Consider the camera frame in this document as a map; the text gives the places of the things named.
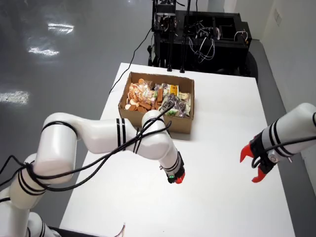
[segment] cardboard box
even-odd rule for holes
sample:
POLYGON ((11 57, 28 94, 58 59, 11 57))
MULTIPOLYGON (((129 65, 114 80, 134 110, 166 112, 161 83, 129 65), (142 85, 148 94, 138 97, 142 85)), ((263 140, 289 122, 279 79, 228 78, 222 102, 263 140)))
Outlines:
POLYGON ((190 134, 191 125, 194 118, 194 80, 191 80, 189 78, 131 72, 127 79, 124 93, 118 104, 118 110, 119 110, 120 116, 122 118, 129 119, 133 126, 137 126, 137 127, 142 126, 142 118, 144 114, 139 111, 129 111, 125 109, 129 86, 131 83, 137 83, 140 78, 144 80, 151 80, 157 84, 167 83, 171 85, 179 85, 179 91, 191 94, 190 118, 163 116, 163 119, 166 124, 169 121, 172 121, 172 125, 169 129, 170 132, 180 132, 180 133, 190 134))

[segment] shiny floor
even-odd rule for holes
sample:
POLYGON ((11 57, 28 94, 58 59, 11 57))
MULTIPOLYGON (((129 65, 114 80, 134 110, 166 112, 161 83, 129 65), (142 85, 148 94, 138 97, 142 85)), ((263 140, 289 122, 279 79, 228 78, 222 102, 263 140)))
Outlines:
MULTIPOLYGON (((151 4, 150 0, 0 0, 0 166, 10 154, 23 161, 36 152, 43 121, 51 113, 100 118, 120 63, 130 61, 151 27, 151 4)), ((150 36, 134 63, 147 64, 150 36)), ((258 87, 271 123, 285 109, 261 43, 254 40, 250 51, 258 63, 258 87)), ((79 142, 77 167, 85 155, 79 142)), ((0 181, 16 168, 11 163, 0 181)), ((279 169, 296 236, 316 236, 316 198, 304 162, 297 157, 294 165, 284 163, 279 169)), ((47 193, 34 211, 58 227, 70 195, 71 191, 47 193)), ((258 218, 258 226, 264 226, 260 215, 250 218, 258 218)))

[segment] white wall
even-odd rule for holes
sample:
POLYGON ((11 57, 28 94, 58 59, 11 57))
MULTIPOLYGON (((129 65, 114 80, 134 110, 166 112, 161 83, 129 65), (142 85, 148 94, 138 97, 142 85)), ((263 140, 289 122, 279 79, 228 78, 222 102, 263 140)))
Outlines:
POLYGON ((237 0, 225 0, 224 11, 234 13, 236 8, 237 0))
POLYGON ((208 0, 208 12, 224 12, 225 0, 208 0))
MULTIPOLYGON (((303 102, 316 106, 315 22, 315 0, 275 0, 268 17, 262 43, 287 111, 303 102)), ((316 147, 302 156, 316 192, 316 147)))
MULTIPOLYGON (((177 1, 185 5, 184 7, 177 4, 177 10, 187 10, 188 0, 177 0, 177 1)), ((207 7, 208 7, 208 0, 198 0, 197 8, 196 8, 196 0, 191 0, 190 11, 196 11, 196 10, 207 11, 207 7)))
POLYGON ((225 12, 240 13, 248 22, 253 39, 261 40, 265 31, 273 0, 225 0, 225 12))

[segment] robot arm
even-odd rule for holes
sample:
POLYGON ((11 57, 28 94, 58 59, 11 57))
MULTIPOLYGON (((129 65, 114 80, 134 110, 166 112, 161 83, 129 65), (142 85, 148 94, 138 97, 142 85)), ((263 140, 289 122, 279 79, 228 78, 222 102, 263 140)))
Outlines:
POLYGON ((253 178, 252 181, 258 183, 279 161, 287 159, 291 161, 291 156, 314 144, 316 144, 316 107, 304 103, 256 135, 242 149, 240 162, 246 156, 253 158, 252 167, 259 167, 258 177, 253 178), (293 140, 301 140, 301 142, 290 142, 293 140))
MULTIPOLYGON (((142 126, 160 115, 147 112, 142 126)), ((154 122, 144 134, 165 128, 163 117, 154 122)), ((40 176, 54 176, 73 171, 76 162, 77 140, 82 139, 88 150, 95 154, 108 153, 134 138, 136 130, 127 119, 88 120, 64 113, 50 115, 44 122, 39 148, 33 155, 33 171, 40 176)), ((147 136, 137 143, 140 156, 158 160, 169 183, 181 183, 185 171, 180 153, 166 131, 147 136)), ((126 150, 133 151, 134 144, 126 150)), ((72 174, 60 178, 40 180, 41 183, 61 184, 68 182, 72 174)), ((30 209, 39 201, 45 190, 23 169, 10 187, 12 203, 20 209, 30 209)))

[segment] white table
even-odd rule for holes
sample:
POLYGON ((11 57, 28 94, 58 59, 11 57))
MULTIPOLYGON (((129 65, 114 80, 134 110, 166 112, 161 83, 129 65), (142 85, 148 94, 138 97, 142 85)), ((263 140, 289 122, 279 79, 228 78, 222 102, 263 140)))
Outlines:
MULTIPOLYGON (((121 64, 116 80, 127 67, 121 64)), ((243 146, 267 126, 255 79, 139 65, 130 71, 195 80, 191 134, 172 134, 185 179, 169 184, 158 162, 121 152, 73 191, 60 228, 113 237, 125 222, 125 237, 295 236, 278 168, 254 184, 251 158, 239 163, 243 146)), ((128 75, 110 94, 101 119, 119 118, 128 75)), ((99 157, 88 152, 83 165, 99 157)), ((81 172, 77 182, 91 172, 81 172)))

